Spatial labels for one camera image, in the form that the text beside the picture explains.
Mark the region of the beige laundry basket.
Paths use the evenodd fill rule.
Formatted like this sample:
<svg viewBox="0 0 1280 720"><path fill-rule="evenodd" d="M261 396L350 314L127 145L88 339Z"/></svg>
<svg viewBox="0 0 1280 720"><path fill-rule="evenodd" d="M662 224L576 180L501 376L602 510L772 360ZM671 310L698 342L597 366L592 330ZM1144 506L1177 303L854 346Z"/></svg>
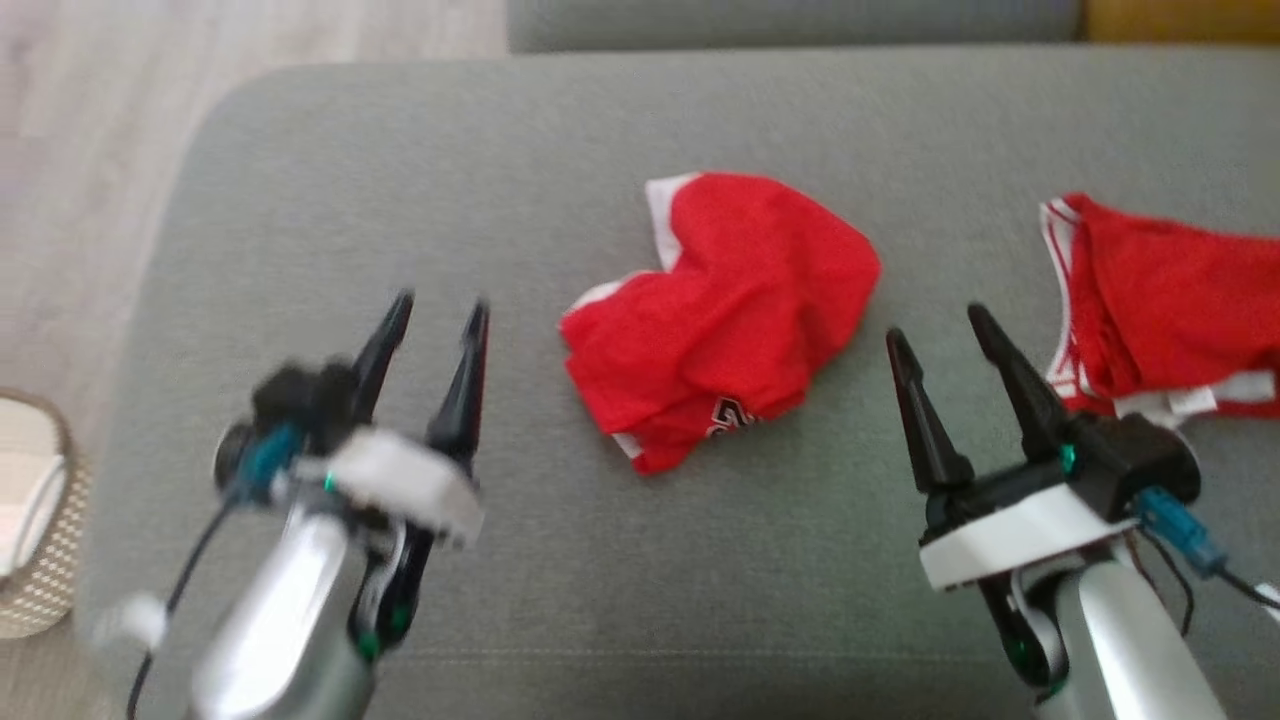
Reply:
<svg viewBox="0 0 1280 720"><path fill-rule="evenodd" d="M0 641L44 633L72 611L91 484L59 409L0 388Z"/></svg>

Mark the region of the grey sofa seat cushion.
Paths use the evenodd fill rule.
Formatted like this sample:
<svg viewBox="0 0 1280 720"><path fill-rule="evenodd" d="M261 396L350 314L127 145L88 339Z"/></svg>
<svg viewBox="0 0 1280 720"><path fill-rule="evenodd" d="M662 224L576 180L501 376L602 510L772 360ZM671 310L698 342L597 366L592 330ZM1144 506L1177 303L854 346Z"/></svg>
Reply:
<svg viewBox="0 0 1280 720"><path fill-rule="evenodd" d="M643 184L773 177L882 275L806 402L640 478L563 368L559 315L650 266ZM288 357L353 354L417 291L379 420L424 430L479 295L486 520L436 552L379 720L1028 715L977 591L937 594L886 357L904 328L978 470L1018 424L965 307L1038 365L1060 300L1047 199L1280 236L1280 51L879 47L296 67L229 94L186 156L127 345L76 593L165 594L218 507L225 427Z"/></svg>

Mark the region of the red number 23 jersey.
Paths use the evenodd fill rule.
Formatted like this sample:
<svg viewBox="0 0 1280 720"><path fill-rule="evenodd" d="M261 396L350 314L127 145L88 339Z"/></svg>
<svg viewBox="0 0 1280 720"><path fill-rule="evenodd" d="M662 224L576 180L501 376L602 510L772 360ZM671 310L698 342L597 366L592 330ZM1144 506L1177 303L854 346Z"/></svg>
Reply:
<svg viewBox="0 0 1280 720"><path fill-rule="evenodd" d="M1044 377L1073 411L1280 419L1280 236L1229 234L1070 193L1039 206L1062 300Z"/></svg>

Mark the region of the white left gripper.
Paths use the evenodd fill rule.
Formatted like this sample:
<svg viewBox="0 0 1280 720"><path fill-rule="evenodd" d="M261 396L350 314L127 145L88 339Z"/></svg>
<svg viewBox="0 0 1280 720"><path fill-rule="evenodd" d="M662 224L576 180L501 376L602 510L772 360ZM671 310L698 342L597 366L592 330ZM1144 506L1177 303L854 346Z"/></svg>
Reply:
<svg viewBox="0 0 1280 720"><path fill-rule="evenodd" d="M371 421L390 360L403 341L415 292L402 290L352 366L352 418ZM475 302L461 337L451 387L428 425L428 447L393 430L356 430L325 457L300 460L300 477L360 507L428 530L439 542L472 547L485 511L470 474L481 437L490 304Z"/></svg>

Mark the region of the grey sofa back cushion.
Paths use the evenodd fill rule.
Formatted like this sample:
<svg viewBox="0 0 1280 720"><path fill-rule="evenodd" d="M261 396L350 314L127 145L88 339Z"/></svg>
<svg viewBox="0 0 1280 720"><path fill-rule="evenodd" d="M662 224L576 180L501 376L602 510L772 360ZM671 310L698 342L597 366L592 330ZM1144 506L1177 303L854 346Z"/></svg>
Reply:
<svg viewBox="0 0 1280 720"><path fill-rule="evenodd" d="M512 53L1059 44L1084 0L506 0Z"/></svg>

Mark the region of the red basketball shorts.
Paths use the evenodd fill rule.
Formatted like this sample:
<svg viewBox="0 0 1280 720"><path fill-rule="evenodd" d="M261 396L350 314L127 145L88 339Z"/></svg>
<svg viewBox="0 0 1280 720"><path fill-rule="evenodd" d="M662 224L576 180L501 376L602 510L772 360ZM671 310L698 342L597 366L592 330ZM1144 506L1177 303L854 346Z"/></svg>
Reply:
<svg viewBox="0 0 1280 720"><path fill-rule="evenodd" d="M559 319L564 366L643 477L800 406L881 281L870 240L777 179L695 170L644 186L659 266Z"/></svg>

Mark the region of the yellow cushion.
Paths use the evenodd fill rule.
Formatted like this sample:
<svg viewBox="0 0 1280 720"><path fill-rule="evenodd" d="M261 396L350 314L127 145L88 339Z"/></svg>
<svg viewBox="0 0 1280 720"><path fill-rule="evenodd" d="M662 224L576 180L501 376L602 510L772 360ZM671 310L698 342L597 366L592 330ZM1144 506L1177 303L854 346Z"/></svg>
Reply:
<svg viewBox="0 0 1280 720"><path fill-rule="evenodd" d="M1280 0L1084 0L1096 44L1280 45Z"/></svg>

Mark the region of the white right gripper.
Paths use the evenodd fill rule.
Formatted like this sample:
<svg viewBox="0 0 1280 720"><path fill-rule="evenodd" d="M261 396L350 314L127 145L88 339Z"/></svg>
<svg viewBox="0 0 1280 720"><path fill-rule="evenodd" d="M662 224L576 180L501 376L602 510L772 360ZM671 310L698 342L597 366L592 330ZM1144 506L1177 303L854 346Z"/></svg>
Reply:
<svg viewBox="0 0 1280 720"><path fill-rule="evenodd" d="M1030 462L1059 457L1069 423L1061 398L986 305L969 304L966 315L1004 383L1024 456ZM892 327L884 342L913 478L927 495L919 559L933 591L1029 568L1137 525L1132 516L1102 519L1060 468L1009 468L973 483L972 462L956 451L934 410L908 337Z"/></svg>

